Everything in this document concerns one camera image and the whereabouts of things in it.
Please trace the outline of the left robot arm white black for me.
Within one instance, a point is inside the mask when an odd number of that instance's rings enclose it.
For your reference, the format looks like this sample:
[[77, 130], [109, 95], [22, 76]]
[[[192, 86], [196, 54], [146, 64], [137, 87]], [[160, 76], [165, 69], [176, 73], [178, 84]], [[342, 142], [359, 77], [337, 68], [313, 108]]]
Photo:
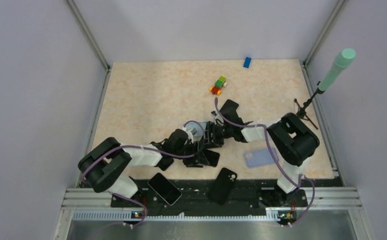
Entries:
[[115, 137], [108, 137], [78, 162], [81, 179], [96, 193], [108, 192], [130, 207], [142, 200], [138, 185], [123, 175], [127, 167], [157, 167], [168, 169], [175, 159], [196, 157], [204, 148], [204, 138], [195, 136], [194, 128], [176, 129], [170, 137], [148, 145], [124, 145]]

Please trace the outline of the black tripod stand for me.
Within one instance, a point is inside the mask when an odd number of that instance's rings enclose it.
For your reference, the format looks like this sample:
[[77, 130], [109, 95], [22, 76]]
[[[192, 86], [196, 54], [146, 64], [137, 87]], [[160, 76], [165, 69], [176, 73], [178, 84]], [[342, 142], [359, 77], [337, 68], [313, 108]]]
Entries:
[[297, 112], [296, 112], [296, 116], [301, 119], [301, 120], [304, 120], [304, 121], [308, 121], [312, 124], [312, 126], [316, 129], [316, 130], [319, 130], [319, 128], [317, 127], [317, 125], [309, 118], [309, 116], [307, 115], [307, 108], [311, 105], [311, 103], [313, 102], [314, 98], [317, 96], [317, 95], [322, 95], [324, 93], [324, 91], [320, 90], [319, 88], [317, 88], [315, 90], [315, 92], [313, 93], [313, 95], [303, 103], [303, 105], [300, 105], [299, 101], [297, 98], [295, 98], [293, 101], [294, 103], [296, 104], [297, 106]]

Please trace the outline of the lavender phone case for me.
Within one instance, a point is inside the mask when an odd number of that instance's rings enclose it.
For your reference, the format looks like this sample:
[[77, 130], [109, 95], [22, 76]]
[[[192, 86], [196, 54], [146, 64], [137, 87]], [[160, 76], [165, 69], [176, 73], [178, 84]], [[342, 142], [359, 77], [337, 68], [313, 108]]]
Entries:
[[264, 166], [274, 165], [275, 160], [271, 155], [270, 150], [273, 152], [275, 159], [278, 161], [277, 151], [274, 147], [263, 148], [259, 150], [248, 151], [243, 154], [245, 165], [248, 169], [255, 169]]

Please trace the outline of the light blue phone case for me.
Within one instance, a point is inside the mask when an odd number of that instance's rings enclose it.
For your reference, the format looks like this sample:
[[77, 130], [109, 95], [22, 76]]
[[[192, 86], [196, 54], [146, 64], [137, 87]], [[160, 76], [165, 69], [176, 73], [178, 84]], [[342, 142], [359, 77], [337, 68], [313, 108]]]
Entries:
[[195, 143], [202, 141], [205, 144], [212, 142], [211, 132], [206, 121], [189, 120], [181, 128], [187, 134], [186, 143]]

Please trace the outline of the blue toy brick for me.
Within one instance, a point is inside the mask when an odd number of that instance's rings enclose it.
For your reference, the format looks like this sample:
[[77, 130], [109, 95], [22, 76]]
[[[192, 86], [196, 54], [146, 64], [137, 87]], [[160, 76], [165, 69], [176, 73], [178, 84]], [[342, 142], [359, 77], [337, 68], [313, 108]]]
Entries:
[[244, 59], [243, 67], [246, 68], [246, 69], [248, 69], [248, 68], [250, 67], [251, 60], [252, 60], [252, 59], [251, 59], [250, 57], [246, 57], [246, 58]]

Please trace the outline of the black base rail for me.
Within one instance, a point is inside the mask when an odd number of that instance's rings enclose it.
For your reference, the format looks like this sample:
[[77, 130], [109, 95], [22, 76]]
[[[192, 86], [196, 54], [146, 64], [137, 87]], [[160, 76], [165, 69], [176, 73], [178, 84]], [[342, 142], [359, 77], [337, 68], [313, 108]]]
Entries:
[[173, 204], [165, 202], [155, 191], [149, 189], [146, 180], [137, 180], [140, 190], [133, 196], [134, 202], [111, 195], [111, 208], [137, 207], [143, 204], [149, 217], [170, 217], [183, 214], [186, 217], [248, 217], [265, 216], [271, 208], [282, 212], [295, 212], [315, 204], [323, 187], [338, 187], [332, 180], [318, 180], [317, 189], [306, 193], [310, 183], [302, 181], [303, 187], [283, 197], [275, 190], [274, 180], [236, 180], [232, 183], [215, 183], [214, 180], [174, 180], [181, 196]]

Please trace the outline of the black phone case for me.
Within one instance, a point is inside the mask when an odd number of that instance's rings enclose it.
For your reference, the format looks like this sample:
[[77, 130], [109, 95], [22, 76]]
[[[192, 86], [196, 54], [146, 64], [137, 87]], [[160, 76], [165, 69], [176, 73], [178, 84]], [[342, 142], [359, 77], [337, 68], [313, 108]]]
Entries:
[[211, 184], [207, 193], [208, 200], [218, 205], [223, 205], [234, 188], [237, 177], [237, 173], [223, 167]]

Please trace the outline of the mint green microphone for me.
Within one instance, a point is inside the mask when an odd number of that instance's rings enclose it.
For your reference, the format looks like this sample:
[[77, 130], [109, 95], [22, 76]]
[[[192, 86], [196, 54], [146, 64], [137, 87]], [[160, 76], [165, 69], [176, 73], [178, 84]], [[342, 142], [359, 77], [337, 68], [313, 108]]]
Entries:
[[345, 48], [340, 51], [333, 60], [332, 66], [320, 81], [317, 92], [322, 94], [325, 92], [339, 75], [346, 70], [356, 58], [356, 51], [352, 48]]

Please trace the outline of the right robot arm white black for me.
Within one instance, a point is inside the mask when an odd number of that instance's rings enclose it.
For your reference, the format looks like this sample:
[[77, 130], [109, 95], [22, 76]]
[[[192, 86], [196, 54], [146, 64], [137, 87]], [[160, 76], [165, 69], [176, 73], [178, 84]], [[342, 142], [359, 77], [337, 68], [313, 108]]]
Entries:
[[281, 165], [276, 154], [271, 149], [267, 151], [281, 172], [276, 182], [274, 198], [281, 206], [288, 206], [293, 202], [294, 191], [301, 187], [303, 164], [320, 146], [317, 135], [292, 112], [269, 127], [264, 123], [244, 123], [236, 111], [222, 114], [214, 110], [211, 114], [217, 126], [223, 128], [222, 134], [214, 134], [217, 140], [233, 138], [241, 143], [265, 141], [268, 146], [270, 141], [273, 142], [285, 161]]

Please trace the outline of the silver-edged black phone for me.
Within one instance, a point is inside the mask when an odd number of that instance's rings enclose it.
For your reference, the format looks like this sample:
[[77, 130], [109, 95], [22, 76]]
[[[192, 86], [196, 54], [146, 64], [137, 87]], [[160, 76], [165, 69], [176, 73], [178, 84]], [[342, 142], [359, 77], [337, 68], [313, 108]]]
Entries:
[[182, 192], [160, 172], [149, 179], [147, 184], [170, 206], [182, 197]]

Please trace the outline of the colourful toy block car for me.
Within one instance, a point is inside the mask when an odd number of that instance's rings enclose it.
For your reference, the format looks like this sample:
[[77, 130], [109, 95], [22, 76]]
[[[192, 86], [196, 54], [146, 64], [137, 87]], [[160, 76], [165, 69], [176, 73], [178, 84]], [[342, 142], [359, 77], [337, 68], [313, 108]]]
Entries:
[[222, 93], [222, 89], [225, 88], [227, 86], [227, 79], [224, 77], [224, 76], [220, 76], [216, 82], [214, 83], [213, 86], [211, 86], [209, 88], [209, 91], [213, 94], [213, 95], [221, 95]]

